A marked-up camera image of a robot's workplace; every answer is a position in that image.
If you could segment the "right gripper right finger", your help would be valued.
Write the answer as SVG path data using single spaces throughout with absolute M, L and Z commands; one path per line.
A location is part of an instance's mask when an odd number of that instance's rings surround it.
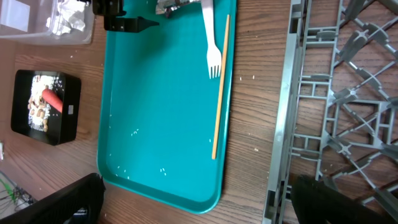
M 383 224 L 391 218 L 351 200 L 307 175 L 300 175 L 292 185 L 292 205 L 300 224 Z

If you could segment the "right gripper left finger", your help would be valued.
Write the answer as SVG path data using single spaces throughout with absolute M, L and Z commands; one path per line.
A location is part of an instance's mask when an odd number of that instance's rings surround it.
M 91 173 L 2 218 L 1 223 L 96 223 L 101 214 L 105 191 L 102 176 Z

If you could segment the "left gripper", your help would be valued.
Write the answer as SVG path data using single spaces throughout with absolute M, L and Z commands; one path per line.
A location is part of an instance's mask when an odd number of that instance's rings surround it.
M 141 16 L 136 18 L 111 17 L 126 14 L 126 11 L 123 10 L 123 0 L 92 0 L 91 4 L 95 15 L 108 16 L 104 17 L 104 29 L 107 31 L 139 33 L 149 27 L 159 25 L 158 22 Z

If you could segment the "silver foil wrapper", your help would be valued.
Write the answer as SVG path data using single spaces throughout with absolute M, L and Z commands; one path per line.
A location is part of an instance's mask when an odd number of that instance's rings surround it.
M 173 11 L 197 2 L 201 2 L 201 0 L 158 0 L 155 7 L 155 13 L 157 15 L 164 14 L 165 17 L 169 17 Z

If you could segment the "white plastic fork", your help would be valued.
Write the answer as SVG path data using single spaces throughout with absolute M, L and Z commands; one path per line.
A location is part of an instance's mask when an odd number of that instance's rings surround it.
M 201 0 L 203 21 L 205 24 L 208 49 L 206 60 L 209 78 L 217 78 L 221 74 L 221 52 L 215 43 L 214 5 L 213 0 Z

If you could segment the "wooden chopstick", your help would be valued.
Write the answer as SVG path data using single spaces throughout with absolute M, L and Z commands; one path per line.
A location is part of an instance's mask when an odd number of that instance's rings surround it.
M 223 52 L 222 52 L 222 58 L 221 58 L 221 75 L 220 75 L 220 85 L 219 85 L 219 92 L 218 92 L 218 104 L 217 104 L 217 111 L 216 111 L 213 148 L 212 148 L 212 154 L 211 154 L 211 158 L 213 160 L 216 159 L 217 150 L 218 150 L 221 108 L 222 108 L 222 102 L 223 102 L 223 88 L 224 88 L 224 80 L 225 80 L 225 72 L 226 72 L 226 58 L 228 55 L 229 28 L 230 28 L 230 20 L 231 20 L 230 17 L 231 16 L 229 14 L 226 17 L 226 27 L 225 27 L 225 32 L 224 32 Z

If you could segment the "orange carrot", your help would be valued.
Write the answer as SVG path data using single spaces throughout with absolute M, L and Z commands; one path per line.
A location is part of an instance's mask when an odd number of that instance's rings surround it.
M 49 89 L 44 89 L 42 91 L 42 98 L 52 107 L 54 107 L 57 111 L 62 113 L 63 110 L 63 102 L 57 96 L 57 94 Z

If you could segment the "white napkin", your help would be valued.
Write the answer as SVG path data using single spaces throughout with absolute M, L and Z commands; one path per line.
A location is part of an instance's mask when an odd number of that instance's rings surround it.
M 73 30 L 83 32 L 86 27 L 84 20 L 87 6 L 83 1 L 57 1 L 55 15 L 47 18 L 46 27 L 57 36 L 69 34 Z

